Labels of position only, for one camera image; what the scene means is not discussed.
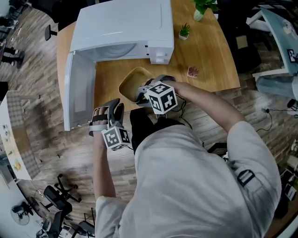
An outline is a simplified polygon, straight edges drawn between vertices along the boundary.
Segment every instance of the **succulent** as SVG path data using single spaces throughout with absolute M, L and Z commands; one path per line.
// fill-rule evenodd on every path
M 190 26 L 185 23 L 184 26 L 181 27 L 180 35 L 183 37 L 187 37 L 190 34 Z

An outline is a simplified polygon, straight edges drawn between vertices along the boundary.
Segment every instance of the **green plant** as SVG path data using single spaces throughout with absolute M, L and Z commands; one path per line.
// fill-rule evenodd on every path
M 207 8 L 210 8 L 213 12 L 218 10 L 218 7 L 215 3 L 216 0 L 193 0 L 196 4 L 196 9 L 204 15 Z
M 185 23 L 184 26 L 181 27 L 180 35 L 183 37 L 187 37 L 190 33 L 190 26 Z

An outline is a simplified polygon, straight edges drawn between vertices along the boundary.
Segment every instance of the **white desk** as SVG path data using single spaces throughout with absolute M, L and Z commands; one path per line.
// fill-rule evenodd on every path
M 0 105 L 0 135 L 9 163 L 18 179 L 32 180 L 39 172 L 22 116 L 21 99 L 37 96 L 20 96 L 8 91 Z
M 286 23 L 288 21 L 282 18 L 281 16 L 271 12 L 270 10 L 262 8 L 261 11 L 259 11 L 250 19 L 248 19 L 246 23 L 251 27 L 261 17 L 265 19 L 264 25 L 268 27 L 276 41 L 276 44 L 278 46 L 279 52 L 284 63 L 284 68 L 269 70 L 260 73 L 253 73 L 252 76 L 257 79 L 260 76 L 280 73 L 289 73 L 292 75 L 295 74 L 296 72 L 298 72 L 298 64 L 292 63 L 290 61 L 287 50 L 293 49 L 295 54 L 298 53 L 298 39 L 296 39 L 292 34 L 287 34 L 284 31 L 284 27 L 286 26 Z

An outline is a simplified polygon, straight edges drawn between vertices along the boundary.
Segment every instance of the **wooden table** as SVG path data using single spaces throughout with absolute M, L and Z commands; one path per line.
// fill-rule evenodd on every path
M 210 92 L 240 87 L 235 63 L 224 33 L 213 12 L 208 9 L 200 22 L 193 20 L 195 5 L 191 1 L 172 0 L 175 49 L 168 65 L 152 65 L 149 59 L 125 59 L 98 62 L 95 79 L 94 106 L 121 98 L 125 111 L 138 108 L 118 91 L 124 77 L 135 67 L 141 66 L 154 76 L 169 74 L 177 81 L 188 82 Z M 187 40 L 178 38 L 185 23 L 190 25 Z M 64 95 L 64 77 L 67 54 L 70 50 L 75 23 L 58 32 L 57 67 L 61 100 Z M 199 69 L 196 79 L 187 77 L 189 66 Z

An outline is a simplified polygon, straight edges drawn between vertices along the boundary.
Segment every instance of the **small potted plant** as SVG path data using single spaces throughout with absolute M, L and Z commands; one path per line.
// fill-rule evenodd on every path
M 217 5 L 215 4 L 216 0 L 193 0 L 196 4 L 196 11 L 194 14 L 194 20 L 200 21 L 203 18 L 203 15 L 207 8 L 210 8 L 213 12 L 218 10 Z
M 186 40 L 190 34 L 190 26 L 185 23 L 184 26 L 181 27 L 179 31 L 179 38 L 182 40 Z

